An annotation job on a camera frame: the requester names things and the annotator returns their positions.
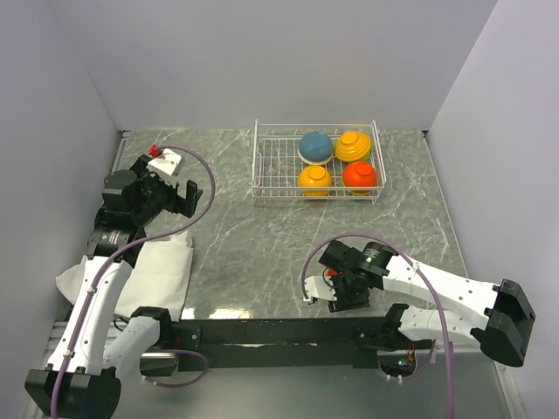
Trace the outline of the patterned white blue bowl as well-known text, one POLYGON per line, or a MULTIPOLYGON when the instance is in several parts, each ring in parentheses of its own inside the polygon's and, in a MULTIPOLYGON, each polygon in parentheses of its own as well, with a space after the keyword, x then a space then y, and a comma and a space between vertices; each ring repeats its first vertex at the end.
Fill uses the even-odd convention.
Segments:
POLYGON ((299 158, 306 163, 307 165, 317 165, 317 166, 321 166, 321 165, 326 165, 327 163, 329 163, 332 158, 333 158, 333 154, 331 154, 329 157, 327 157, 324 160, 319 160, 318 158, 310 158, 308 156, 303 155, 300 151, 298 151, 298 156, 299 158))

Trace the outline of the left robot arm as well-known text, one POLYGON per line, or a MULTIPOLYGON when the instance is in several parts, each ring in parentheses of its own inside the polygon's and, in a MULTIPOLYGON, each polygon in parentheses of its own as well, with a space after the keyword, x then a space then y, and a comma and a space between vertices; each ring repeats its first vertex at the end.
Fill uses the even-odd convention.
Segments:
POLYGON ((153 147, 105 178, 66 329, 45 366, 32 369, 24 383, 45 416, 111 417, 122 383, 140 374, 141 357, 176 343, 173 326, 193 259, 190 229, 153 237, 145 229, 163 211, 190 223, 202 218, 201 190, 176 179, 183 153, 177 146, 153 147))

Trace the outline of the dark blue bowl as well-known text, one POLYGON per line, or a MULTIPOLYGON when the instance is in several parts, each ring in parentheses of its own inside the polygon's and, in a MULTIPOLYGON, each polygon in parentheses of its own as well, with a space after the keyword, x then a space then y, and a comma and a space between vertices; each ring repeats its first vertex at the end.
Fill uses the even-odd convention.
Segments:
POLYGON ((322 132, 307 133, 301 137, 298 151, 310 158, 324 160, 333 153, 333 142, 322 132))

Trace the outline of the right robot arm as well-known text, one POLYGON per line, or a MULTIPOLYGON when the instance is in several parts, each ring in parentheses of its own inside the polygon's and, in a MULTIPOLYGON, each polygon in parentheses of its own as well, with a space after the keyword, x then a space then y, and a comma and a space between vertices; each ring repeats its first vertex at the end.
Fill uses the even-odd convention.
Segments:
POLYGON ((536 316, 521 285, 513 280, 494 284, 464 278, 378 242, 358 250, 333 240, 319 262, 326 272, 304 279, 305 300, 326 301, 333 313, 368 306, 372 289, 434 306, 428 310, 397 305, 394 317, 383 325, 384 341, 391 347, 403 347, 410 340, 439 340, 478 347, 509 367, 525 362, 536 316))

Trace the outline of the white wire dish rack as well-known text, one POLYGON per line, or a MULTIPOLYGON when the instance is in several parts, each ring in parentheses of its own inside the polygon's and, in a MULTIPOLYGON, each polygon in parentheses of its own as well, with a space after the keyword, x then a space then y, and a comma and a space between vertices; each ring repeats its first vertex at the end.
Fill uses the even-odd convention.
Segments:
POLYGON ((364 124, 351 123, 264 123, 254 122, 252 140, 252 196, 259 201, 286 199, 288 201, 349 201, 375 202, 383 192, 387 176, 375 121, 364 124), (323 165, 331 175, 333 184, 327 196, 303 196, 298 186, 300 172, 307 166, 298 156, 299 142, 304 134, 322 132, 336 142, 346 131, 359 131, 370 136, 371 158, 368 162, 377 172, 376 187, 344 187, 342 172, 349 165, 335 156, 323 165), (373 196, 352 196, 351 189, 374 189, 373 196))

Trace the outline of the large orange bowl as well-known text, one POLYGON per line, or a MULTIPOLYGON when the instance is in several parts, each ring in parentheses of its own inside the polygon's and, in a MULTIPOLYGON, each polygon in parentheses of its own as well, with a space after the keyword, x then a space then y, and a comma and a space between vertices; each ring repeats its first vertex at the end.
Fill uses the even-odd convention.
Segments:
POLYGON ((359 131, 346 131, 335 143, 335 157, 347 163, 362 161, 371 149, 370 136, 359 131))

